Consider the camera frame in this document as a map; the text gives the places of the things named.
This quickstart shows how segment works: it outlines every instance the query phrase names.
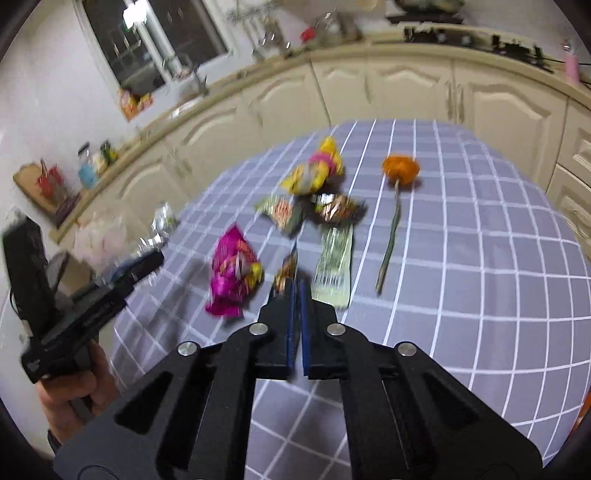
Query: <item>pink candy wrapper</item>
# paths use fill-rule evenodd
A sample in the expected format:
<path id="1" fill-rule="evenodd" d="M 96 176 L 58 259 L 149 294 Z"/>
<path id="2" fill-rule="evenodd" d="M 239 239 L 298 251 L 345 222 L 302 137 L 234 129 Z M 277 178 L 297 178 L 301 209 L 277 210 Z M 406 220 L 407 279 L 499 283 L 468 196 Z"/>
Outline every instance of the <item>pink candy wrapper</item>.
<path id="1" fill-rule="evenodd" d="M 217 242 L 212 261 L 212 297 L 205 310 L 216 316 L 242 316 L 242 302 L 262 280 L 262 265 L 233 225 Z"/>

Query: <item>clear plastic bag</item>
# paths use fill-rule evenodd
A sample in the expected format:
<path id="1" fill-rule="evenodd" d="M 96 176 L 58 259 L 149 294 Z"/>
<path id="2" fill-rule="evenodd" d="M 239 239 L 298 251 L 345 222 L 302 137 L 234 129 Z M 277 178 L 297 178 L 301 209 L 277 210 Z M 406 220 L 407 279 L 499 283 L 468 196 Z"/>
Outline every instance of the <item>clear plastic bag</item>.
<path id="1" fill-rule="evenodd" d="M 123 217 L 95 218 L 76 232 L 73 255 L 86 262 L 97 273 L 128 250 L 127 228 Z"/>

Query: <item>pink bottle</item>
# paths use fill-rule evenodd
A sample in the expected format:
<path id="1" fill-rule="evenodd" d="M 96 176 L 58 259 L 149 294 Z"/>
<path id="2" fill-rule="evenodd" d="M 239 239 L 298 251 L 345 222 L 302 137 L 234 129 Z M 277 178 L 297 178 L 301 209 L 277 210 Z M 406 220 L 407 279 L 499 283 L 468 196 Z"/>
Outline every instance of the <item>pink bottle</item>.
<path id="1" fill-rule="evenodd" d="M 564 58 L 564 70 L 566 72 L 566 79 L 573 85 L 579 85 L 581 78 L 579 76 L 579 58 L 574 52 L 572 43 L 566 40 L 563 44 L 566 56 Z"/>

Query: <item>countertop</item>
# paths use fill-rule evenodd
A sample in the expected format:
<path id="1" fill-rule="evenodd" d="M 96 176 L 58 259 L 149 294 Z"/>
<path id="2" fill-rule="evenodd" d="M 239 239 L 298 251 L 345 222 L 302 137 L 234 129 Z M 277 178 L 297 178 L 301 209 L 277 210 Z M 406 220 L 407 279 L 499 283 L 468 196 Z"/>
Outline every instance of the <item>countertop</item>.
<path id="1" fill-rule="evenodd" d="M 482 39 L 497 33 L 487 29 L 475 27 L 457 27 L 460 30 L 476 31 L 482 35 Z M 511 41 L 516 35 L 505 34 L 505 40 Z M 445 45 L 404 43 L 400 29 L 384 33 L 367 35 L 357 43 L 345 44 L 337 47 L 319 48 L 310 50 L 307 47 L 294 49 L 293 56 L 283 59 L 280 56 L 270 58 L 262 63 L 247 67 L 209 86 L 210 95 L 197 98 L 178 106 L 177 108 L 160 116 L 157 120 L 142 130 L 141 141 L 126 150 L 117 163 L 112 166 L 99 180 L 98 184 L 84 193 L 78 205 L 59 229 L 53 229 L 49 237 L 59 243 L 76 223 L 79 216 L 86 210 L 92 201 L 105 190 L 124 170 L 126 170 L 138 157 L 168 134 L 177 129 L 190 118 L 199 115 L 220 101 L 253 86 L 265 79 L 291 70 L 308 62 L 335 60 L 346 58 L 363 58 L 376 56 L 436 56 L 451 60 L 463 60 L 479 63 L 485 66 L 506 70 L 536 82 L 551 87 L 568 97 L 576 100 L 591 109 L 591 90 L 584 86 L 573 86 L 564 80 L 562 73 L 551 74 L 541 69 L 529 66 L 519 61 L 501 57 L 496 54 L 486 53 L 469 48 L 452 47 Z"/>

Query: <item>kitchen cabinet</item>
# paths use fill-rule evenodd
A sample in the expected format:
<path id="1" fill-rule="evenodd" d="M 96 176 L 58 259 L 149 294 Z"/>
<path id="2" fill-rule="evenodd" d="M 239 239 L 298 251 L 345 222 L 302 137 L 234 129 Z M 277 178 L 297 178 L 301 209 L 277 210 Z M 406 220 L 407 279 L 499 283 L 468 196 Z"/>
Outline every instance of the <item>kitchen cabinet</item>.
<path id="1" fill-rule="evenodd" d="M 227 168 L 265 150 L 261 130 L 239 95 L 188 120 L 165 142 L 175 180 L 191 198 Z"/>
<path id="2" fill-rule="evenodd" d="M 454 121 L 451 60 L 368 59 L 368 96 L 375 117 Z"/>
<path id="3" fill-rule="evenodd" d="M 458 123 L 545 190 L 560 149 L 566 96 L 519 75 L 462 61 L 454 75 Z"/>
<path id="4" fill-rule="evenodd" d="M 558 163 L 591 187 L 591 112 L 571 101 Z"/>
<path id="5" fill-rule="evenodd" d="M 320 61 L 313 68 L 332 125 L 375 118 L 365 59 Z"/>
<path id="6" fill-rule="evenodd" d="M 548 188 L 548 198 L 561 212 L 591 261 L 591 188 L 560 165 Z"/>
<path id="7" fill-rule="evenodd" d="M 242 97 L 267 147 L 330 126 L 309 64 L 250 87 Z"/>
<path id="8" fill-rule="evenodd" d="M 102 193 L 109 209 L 123 215 L 129 240 L 150 231 L 154 211 L 162 202 L 179 212 L 189 201 L 171 170 L 173 164 L 166 144 L 156 143 Z"/>

